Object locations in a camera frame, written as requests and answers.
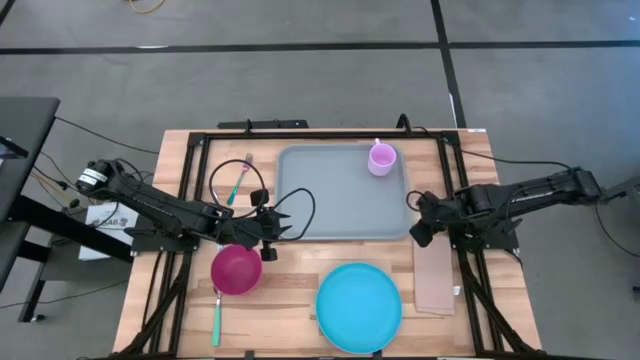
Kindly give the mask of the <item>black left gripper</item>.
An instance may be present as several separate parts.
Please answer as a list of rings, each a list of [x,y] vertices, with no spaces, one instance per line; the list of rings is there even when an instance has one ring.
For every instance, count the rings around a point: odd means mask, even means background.
[[[254,248],[262,242],[260,257],[262,261],[276,261],[278,259],[277,250],[272,247],[272,243],[277,239],[284,239],[283,234],[292,226],[284,226],[278,229],[278,221],[290,218],[290,215],[277,213],[273,207],[266,206],[269,200],[267,190],[255,190],[250,194],[251,205],[256,211],[252,217],[236,219],[233,224],[242,233],[238,242],[248,250]]]

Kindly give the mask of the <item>grey plastic tray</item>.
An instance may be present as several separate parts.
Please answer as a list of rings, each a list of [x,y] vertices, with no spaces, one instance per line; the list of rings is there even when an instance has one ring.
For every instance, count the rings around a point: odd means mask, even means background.
[[[290,215],[285,238],[400,240],[413,222],[403,153],[386,176],[368,170],[367,143],[295,144],[278,155],[276,210]]]

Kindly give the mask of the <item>fork with teal handle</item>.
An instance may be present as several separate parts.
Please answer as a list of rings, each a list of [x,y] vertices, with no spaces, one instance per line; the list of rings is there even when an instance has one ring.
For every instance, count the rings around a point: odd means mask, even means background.
[[[241,183],[243,181],[243,178],[246,175],[246,173],[250,170],[250,164],[252,163],[252,161],[253,161],[253,154],[252,153],[247,153],[246,156],[245,156],[245,159],[244,159],[244,163],[243,163],[243,166],[242,166],[242,169],[241,169],[241,173],[240,173],[240,175],[239,175],[239,177],[238,177],[238,179],[237,179],[237,181],[235,183],[235,186],[234,186],[229,198],[226,201],[226,204],[228,206],[232,206],[233,205],[233,203],[235,201],[235,198],[236,198],[236,195],[237,195],[237,193],[239,191],[239,188],[241,186]]]

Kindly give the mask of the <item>magenta plastic bowl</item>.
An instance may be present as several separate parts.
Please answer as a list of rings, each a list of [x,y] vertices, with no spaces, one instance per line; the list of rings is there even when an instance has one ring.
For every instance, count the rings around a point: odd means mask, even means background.
[[[229,245],[218,252],[211,264],[214,287],[225,295],[244,295],[259,282],[262,261],[255,250]]]

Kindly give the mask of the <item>beige cloth napkin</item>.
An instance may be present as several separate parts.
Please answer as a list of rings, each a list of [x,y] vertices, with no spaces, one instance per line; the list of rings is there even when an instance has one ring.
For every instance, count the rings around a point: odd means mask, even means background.
[[[425,248],[413,247],[414,304],[418,312],[455,314],[452,250],[446,235],[436,235]]]

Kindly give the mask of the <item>lilac plastic cup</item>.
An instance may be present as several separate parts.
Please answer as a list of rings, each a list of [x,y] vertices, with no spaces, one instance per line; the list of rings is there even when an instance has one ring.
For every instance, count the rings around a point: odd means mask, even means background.
[[[374,176],[386,176],[392,170],[396,158],[396,150],[376,138],[369,151],[368,170]]]

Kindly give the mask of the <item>blue round plate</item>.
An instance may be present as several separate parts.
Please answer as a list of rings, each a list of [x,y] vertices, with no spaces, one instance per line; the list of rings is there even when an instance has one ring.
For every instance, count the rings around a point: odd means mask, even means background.
[[[386,347],[402,322],[402,298],[378,267],[347,263],[322,281],[315,301],[320,330],[342,351],[366,355]]]

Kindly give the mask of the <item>spoon with green handle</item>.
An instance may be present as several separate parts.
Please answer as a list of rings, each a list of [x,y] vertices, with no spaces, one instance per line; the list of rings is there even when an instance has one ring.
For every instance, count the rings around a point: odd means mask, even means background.
[[[214,347],[218,347],[221,341],[221,298],[222,294],[217,288],[214,288],[214,292],[216,295],[216,303],[214,309],[214,323],[212,330],[212,345]]]

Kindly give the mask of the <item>black bar at table edge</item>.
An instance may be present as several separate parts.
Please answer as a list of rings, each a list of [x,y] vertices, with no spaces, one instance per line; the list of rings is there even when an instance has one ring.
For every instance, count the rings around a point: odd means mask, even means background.
[[[234,122],[219,122],[218,129],[307,129],[309,124],[304,119],[293,120],[244,120]]]

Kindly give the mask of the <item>white paper sheet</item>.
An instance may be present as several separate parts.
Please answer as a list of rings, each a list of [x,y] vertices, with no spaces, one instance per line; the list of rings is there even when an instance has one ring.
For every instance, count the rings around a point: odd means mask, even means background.
[[[124,230],[133,228],[136,225],[137,218],[138,213],[124,205],[105,203],[89,207],[85,224],[95,227],[100,232],[120,242],[131,245],[133,237],[127,235]]]

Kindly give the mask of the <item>grey stand leg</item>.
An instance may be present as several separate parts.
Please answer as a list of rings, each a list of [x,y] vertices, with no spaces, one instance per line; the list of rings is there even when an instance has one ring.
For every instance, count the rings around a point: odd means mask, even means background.
[[[640,175],[605,189],[600,202],[607,204],[618,198],[627,198],[632,205],[640,207]]]

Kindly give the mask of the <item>black side desk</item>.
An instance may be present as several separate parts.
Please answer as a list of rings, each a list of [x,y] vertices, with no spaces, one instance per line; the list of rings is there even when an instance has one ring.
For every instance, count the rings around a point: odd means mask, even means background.
[[[130,245],[22,194],[59,105],[60,100],[52,97],[0,97],[0,136],[29,152],[27,158],[0,164],[0,292],[17,258],[38,262],[42,272],[52,256],[51,247],[26,240],[32,226],[115,259],[133,261]]]

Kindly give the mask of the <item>dark device on desk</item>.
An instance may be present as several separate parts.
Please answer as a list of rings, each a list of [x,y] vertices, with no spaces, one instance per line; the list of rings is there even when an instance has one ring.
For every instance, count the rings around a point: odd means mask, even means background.
[[[0,160],[27,158],[29,152],[11,139],[0,136]]]

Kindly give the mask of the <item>black aluminium table frame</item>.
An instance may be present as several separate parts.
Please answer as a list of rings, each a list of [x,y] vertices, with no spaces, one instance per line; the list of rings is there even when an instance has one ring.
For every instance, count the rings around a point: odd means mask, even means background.
[[[238,176],[239,161],[253,154],[257,173],[249,188],[272,185],[278,154],[292,144],[390,141],[406,162],[409,185],[444,195],[465,184],[498,179],[487,133],[416,129],[272,129],[169,130],[165,133],[154,184],[170,194],[206,193],[215,186],[228,194]],[[322,334],[315,316],[315,297],[324,277],[336,266],[368,261],[387,273],[402,298],[398,335],[383,349],[384,358],[465,357],[477,350],[503,350],[508,344],[481,303],[467,293],[455,299],[455,314],[418,312],[414,304],[411,238],[347,243],[311,242],[278,248],[278,259],[266,264],[251,292],[221,298],[221,341],[212,345],[216,295],[210,266],[216,246],[199,245],[191,262],[186,290],[170,305],[163,322],[145,346],[146,352],[173,352],[180,358],[322,358],[342,360],[345,353]]]

